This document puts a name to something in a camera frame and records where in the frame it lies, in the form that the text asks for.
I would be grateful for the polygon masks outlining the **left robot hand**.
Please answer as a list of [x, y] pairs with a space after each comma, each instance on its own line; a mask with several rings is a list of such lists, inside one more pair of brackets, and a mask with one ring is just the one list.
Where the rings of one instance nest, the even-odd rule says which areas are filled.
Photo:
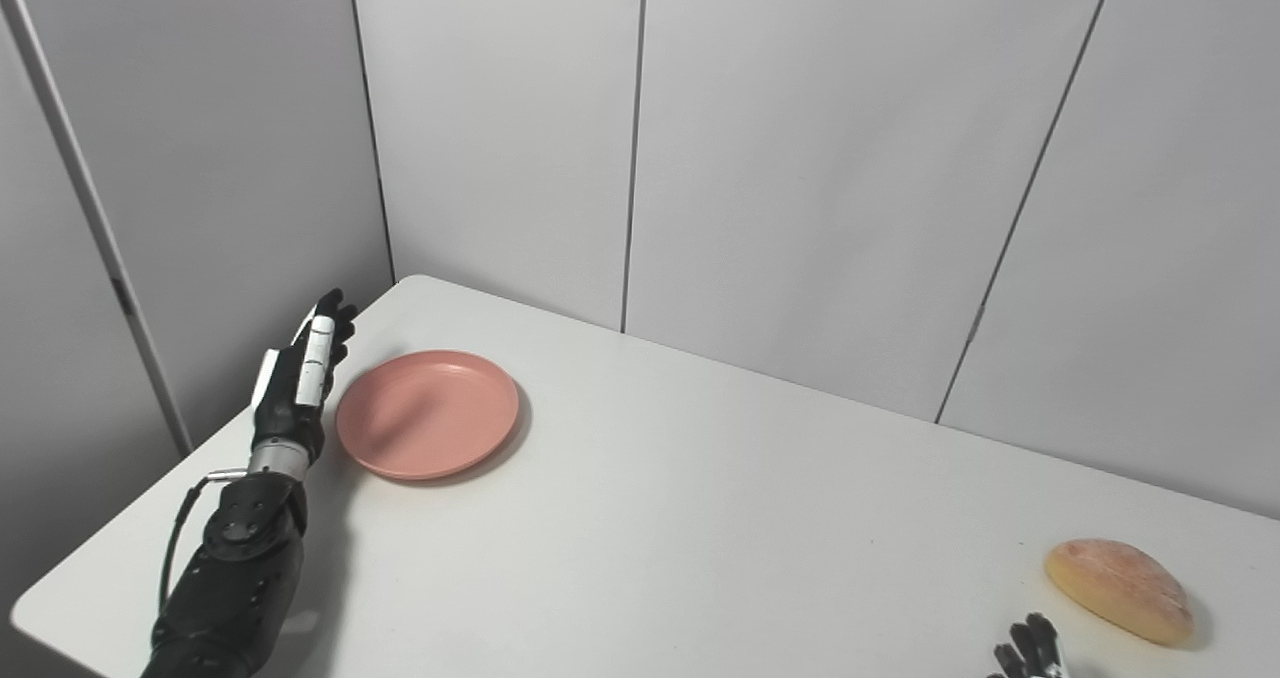
[[268, 351], [253, 390], [250, 469], [302, 478], [323, 454], [324, 406], [348, 356], [356, 304], [333, 289], [314, 304], [289, 345]]

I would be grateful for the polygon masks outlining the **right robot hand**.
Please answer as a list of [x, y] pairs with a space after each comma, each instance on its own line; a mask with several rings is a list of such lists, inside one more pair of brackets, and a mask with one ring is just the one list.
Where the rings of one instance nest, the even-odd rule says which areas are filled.
[[1060, 635], [1047, 617], [1030, 613], [1012, 623], [1009, 635], [1010, 642], [993, 649], [998, 672], [989, 677], [1070, 677]]

